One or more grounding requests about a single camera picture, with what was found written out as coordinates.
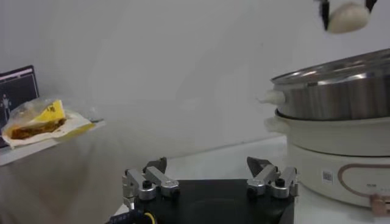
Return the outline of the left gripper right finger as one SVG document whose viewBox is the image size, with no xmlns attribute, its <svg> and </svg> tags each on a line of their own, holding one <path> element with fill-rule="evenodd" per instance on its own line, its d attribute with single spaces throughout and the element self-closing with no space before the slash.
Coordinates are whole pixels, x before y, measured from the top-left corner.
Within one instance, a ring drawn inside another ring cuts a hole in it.
<svg viewBox="0 0 390 224">
<path fill-rule="evenodd" d="M 266 159 L 247 157 L 247 165 L 252 178 L 247 180 L 247 195 L 257 198 L 270 193 L 277 199 L 286 199 L 299 194 L 297 183 L 297 169 L 285 167 L 280 170 Z"/>
</svg>

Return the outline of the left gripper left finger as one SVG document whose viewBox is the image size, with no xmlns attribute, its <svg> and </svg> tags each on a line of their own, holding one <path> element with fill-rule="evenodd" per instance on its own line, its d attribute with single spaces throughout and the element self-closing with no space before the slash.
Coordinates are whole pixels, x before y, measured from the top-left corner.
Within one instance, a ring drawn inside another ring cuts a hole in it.
<svg viewBox="0 0 390 224">
<path fill-rule="evenodd" d="M 176 200 L 180 195 L 180 185 L 165 175 L 166 158 L 148 162 L 138 171 L 126 169 L 122 176 L 122 200 L 129 208 L 135 208 L 135 202 L 142 203 L 155 200 L 158 196 Z"/>
</svg>

